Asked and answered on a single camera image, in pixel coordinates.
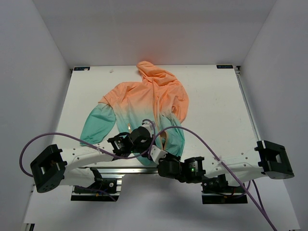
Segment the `orange and teal jacket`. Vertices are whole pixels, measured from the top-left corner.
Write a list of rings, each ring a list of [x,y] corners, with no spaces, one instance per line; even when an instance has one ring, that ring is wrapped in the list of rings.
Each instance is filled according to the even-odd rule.
[[[85,121],[80,138],[100,143],[114,125],[119,132],[130,132],[144,119],[155,123],[156,132],[164,132],[155,144],[175,156],[182,156],[185,137],[179,129],[188,113],[189,97],[171,72],[148,61],[137,64],[140,82],[122,82],[99,100]]]

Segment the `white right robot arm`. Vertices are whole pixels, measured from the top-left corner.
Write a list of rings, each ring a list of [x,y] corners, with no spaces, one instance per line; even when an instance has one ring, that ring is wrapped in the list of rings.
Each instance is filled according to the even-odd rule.
[[[202,180],[217,179],[218,188],[230,191],[241,182],[269,177],[274,180],[293,178],[291,164],[284,146],[270,142],[258,141],[254,150],[236,157],[217,160],[215,157],[191,157],[183,162],[180,157],[167,153],[158,160],[158,174],[161,177],[176,179],[182,183],[200,183]]]

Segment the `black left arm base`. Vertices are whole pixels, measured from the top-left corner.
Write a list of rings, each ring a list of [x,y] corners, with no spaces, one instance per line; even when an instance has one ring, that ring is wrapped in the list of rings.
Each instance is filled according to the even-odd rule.
[[[84,167],[71,172],[71,201],[116,202],[124,173],[113,168]]]

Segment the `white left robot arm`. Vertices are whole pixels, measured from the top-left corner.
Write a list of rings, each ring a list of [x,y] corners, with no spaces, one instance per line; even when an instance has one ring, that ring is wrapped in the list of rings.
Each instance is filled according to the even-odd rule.
[[[59,185],[77,185],[97,192],[102,186],[98,173],[85,166],[115,160],[132,159],[147,153],[154,128],[143,124],[132,132],[122,132],[98,144],[60,149],[45,148],[30,164],[37,192],[46,193]]]

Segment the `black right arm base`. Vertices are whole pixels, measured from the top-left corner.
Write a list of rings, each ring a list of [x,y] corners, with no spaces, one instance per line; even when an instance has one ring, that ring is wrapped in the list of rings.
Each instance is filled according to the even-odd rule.
[[[213,178],[202,177],[204,205],[247,204],[246,192],[241,186],[230,186],[224,174]]]

